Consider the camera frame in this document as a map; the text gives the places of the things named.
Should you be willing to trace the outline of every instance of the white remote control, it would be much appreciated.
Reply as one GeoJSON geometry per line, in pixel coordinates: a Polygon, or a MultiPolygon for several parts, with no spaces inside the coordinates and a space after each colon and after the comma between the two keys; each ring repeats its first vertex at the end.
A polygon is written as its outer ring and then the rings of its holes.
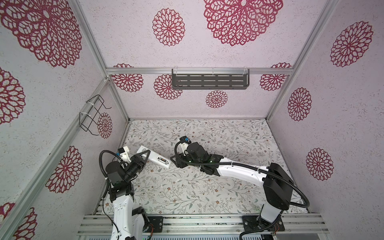
{"type": "MultiPolygon", "coordinates": [[[[160,154],[152,151],[149,148],[144,147],[143,145],[140,146],[139,150],[136,153],[141,153],[141,152],[144,152],[145,150],[150,150],[151,151],[149,153],[149,157],[148,157],[148,159],[150,161],[152,161],[153,163],[155,163],[157,165],[160,165],[160,166],[162,166],[164,168],[167,168],[167,169],[169,168],[170,160],[168,158],[161,156],[160,154]]],[[[145,159],[147,157],[147,154],[145,153],[142,156],[145,159]]]]}

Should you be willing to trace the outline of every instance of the red doily pattern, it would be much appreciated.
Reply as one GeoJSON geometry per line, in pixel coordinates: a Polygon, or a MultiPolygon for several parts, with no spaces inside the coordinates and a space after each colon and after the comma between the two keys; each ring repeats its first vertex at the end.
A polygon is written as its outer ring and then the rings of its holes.
{"type": "MultiPolygon", "coordinates": [[[[278,63],[272,65],[273,68],[290,68],[289,63],[278,63]]],[[[279,89],[287,75],[284,74],[263,74],[260,79],[260,86],[268,91],[279,89]]]]}
{"type": "Polygon", "coordinates": [[[3,222],[14,205],[15,203],[7,202],[6,204],[0,206],[0,224],[3,222]]]}
{"type": "Polygon", "coordinates": [[[303,120],[310,112],[311,103],[311,95],[307,89],[294,90],[288,101],[289,116],[295,121],[303,120]]]}
{"type": "Polygon", "coordinates": [[[79,150],[70,146],[45,186],[50,192],[64,193],[68,191],[79,179],[83,167],[82,161],[79,150]]]}
{"type": "Polygon", "coordinates": [[[318,180],[327,180],[333,174],[333,161],[324,149],[314,148],[307,155],[307,168],[318,180]]]}
{"type": "Polygon", "coordinates": [[[31,240],[35,235],[37,226],[36,217],[37,214],[35,213],[35,208],[31,207],[28,211],[28,215],[24,217],[21,225],[17,228],[15,234],[13,235],[13,240],[31,240]]]}
{"type": "Polygon", "coordinates": [[[372,26],[360,21],[348,26],[336,38],[331,49],[331,61],[338,67],[351,65],[361,58],[372,41],[372,26]]]}
{"type": "Polygon", "coordinates": [[[25,106],[25,95],[19,81],[0,68],[0,124],[18,118],[25,106]]]}
{"type": "Polygon", "coordinates": [[[184,22],[175,10],[164,8],[158,11],[152,24],[156,38],[166,46],[174,46],[184,37],[184,22]]]}
{"type": "Polygon", "coordinates": [[[211,108],[220,108],[227,103],[227,100],[228,96],[225,92],[214,90],[207,95],[205,102],[211,108]]]}
{"type": "Polygon", "coordinates": [[[183,92],[183,90],[175,90],[172,88],[172,76],[169,74],[158,76],[153,87],[157,95],[168,100],[178,98],[183,92]]]}
{"type": "Polygon", "coordinates": [[[97,121],[97,130],[102,138],[108,138],[112,133],[112,120],[108,113],[102,113],[97,121]]]}
{"type": "MultiPolygon", "coordinates": [[[[133,68],[129,64],[117,64],[115,68],[133,68]]],[[[113,82],[127,92],[136,92],[143,87],[143,78],[141,74],[116,74],[112,75],[113,82]]]]}
{"type": "Polygon", "coordinates": [[[38,60],[66,68],[80,57],[80,29],[66,0],[0,0],[0,16],[38,60]]]}
{"type": "Polygon", "coordinates": [[[283,0],[204,0],[207,28],[221,43],[244,45],[265,33],[283,0]]]}

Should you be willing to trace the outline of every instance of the small red flower pattern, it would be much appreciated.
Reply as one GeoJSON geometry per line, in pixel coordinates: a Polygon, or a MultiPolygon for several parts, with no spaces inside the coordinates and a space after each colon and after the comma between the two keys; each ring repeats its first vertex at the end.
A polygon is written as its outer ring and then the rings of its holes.
{"type": "Polygon", "coordinates": [[[295,121],[303,120],[310,112],[311,103],[311,95],[307,89],[294,90],[288,101],[289,116],[295,121]]]}
{"type": "Polygon", "coordinates": [[[0,68],[0,125],[18,118],[25,106],[25,95],[19,81],[0,68]]]}
{"type": "Polygon", "coordinates": [[[175,10],[164,8],[158,11],[152,24],[153,33],[165,46],[174,46],[184,37],[184,22],[175,10]]]}
{"type": "Polygon", "coordinates": [[[361,58],[372,41],[372,26],[360,21],[344,29],[331,49],[331,61],[338,67],[345,67],[361,58]]]}
{"type": "Polygon", "coordinates": [[[82,161],[79,150],[70,146],[45,186],[50,192],[64,193],[68,191],[79,179],[83,167],[82,161]]]}
{"type": "Polygon", "coordinates": [[[24,217],[21,225],[17,228],[15,234],[13,235],[13,240],[31,240],[35,235],[35,230],[37,226],[37,214],[35,213],[35,208],[31,207],[28,211],[28,215],[24,217]]]}
{"type": "Polygon", "coordinates": [[[172,88],[172,76],[169,74],[158,76],[153,87],[157,95],[168,100],[178,98],[183,92],[183,90],[175,90],[172,88]]]}
{"type": "MultiPolygon", "coordinates": [[[[115,68],[133,68],[129,64],[117,64],[115,68]]],[[[127,92],[136,92],[143,87],[143,78],[141,74],[115,74],[111,76],[113,82],[127,92]]]]}
{"type": "Polygon", "coordinates": [[[205,102],[211,108],[220,108],[227,103],[227,100],[228,96],[225,92],[214,90],[207,95],[205,102]]]}
{"type": "Polygon", "coordinates": [[[221,43],[244,45],[266,32],[283,0],[204,0],[207,28],[221,43]]]}
{"type": "MultiPolygon", "coordinates": [[[[292,67],[289,63],[278,63],[272,65],[273,68],[290,68],[292,67]]],[[[274,91],[279,89],[283,84],[287,75],[284,74],[263,74],[260,79],[260,86],[264,90],[274,91]]]]}
{"type": "Polygon", "coordinates": [[[80,58],[81,33],[66,0],[0,0],[0,16],[38,60],[66,68],[80,58]]]}
{"type": "Polygon", "coordinates": [[[7,202],[6,204],[0,206],[0,224],[4,221],[5,217],[8,215],[9,211],[13,208],[15,203],[7,202]]]}
{"type": "Polygon", "coordinates": [[[333,174],[333,161],[324,149],[314,148],[307,155],[307,168],[317,180],[327,180],[333,174]]]}
{"type": "Polygon", "coordinates": [[[112,133],[112,120],[108,113],[102,113],[97,121],[97,130],[102,138],[108,138],[112,133]]]}

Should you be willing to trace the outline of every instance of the black mounting plate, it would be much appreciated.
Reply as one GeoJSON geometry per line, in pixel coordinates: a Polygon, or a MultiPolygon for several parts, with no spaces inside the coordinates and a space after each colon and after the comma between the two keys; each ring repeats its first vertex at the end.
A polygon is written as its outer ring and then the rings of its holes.
{"type": "MultiPolygon", "coordinates": [[[[258,221],[257,221],[257,217],[259,215],[247,215],[247,216],[243,216],[242,219],[243,219],[243,225],[244,225],[244,230],[247,232],[247,231],[253,231],[253,230],[258,230],[260,229],[258,227],[258,221]]],[[[283,224],[283,221],[281,220],[281,216],[279,216],[279,219],[277,221],[277,223],[271,227],[269,229],[270,232],[282,232],[282,231],[285,231],[285,227],[284,227],[284,224],[283,224]]]]}
{"type": "MultiPolygon", "coordinates": [[[[162,232],[163,231],[163,218],[164,217],[162,217],[162,216],[158,216],[158,217],[148,216],[149,223],[151,223],[154,227],[153,232],[162,232]]],[[[152,231],[152,227],[149,226],[148,229],[144,232],[151,232],[151,231],[152,231]]]]}

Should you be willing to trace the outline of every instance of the floral tabletop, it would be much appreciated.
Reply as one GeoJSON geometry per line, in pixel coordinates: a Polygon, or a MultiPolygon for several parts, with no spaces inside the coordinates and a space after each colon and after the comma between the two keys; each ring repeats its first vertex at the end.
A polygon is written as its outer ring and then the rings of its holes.
{"type": "MultiPolygon", "coordinates": [[[[135,120],[126,145],[130,155],[144,145],[170,158],[182,136],[198,142],[208,153],[235,161],[262,166],[278,163],[290,175],[265,120],[135,120]]],[[[207,175],[198,167],[176,168],[173,163],[164,169],[148,161],[134,180],[134,191],[135,201],[148,214],[256,214],[266,202],[263,189],[254,184],[207,175]]],[[[299,200],[294,192],[292,201],[299,200]]],[[[107,214],[113,214],[111,206],[107,196],[107,214]]],[[[291,206],[286,212],[307,210],[291,206]]]]}

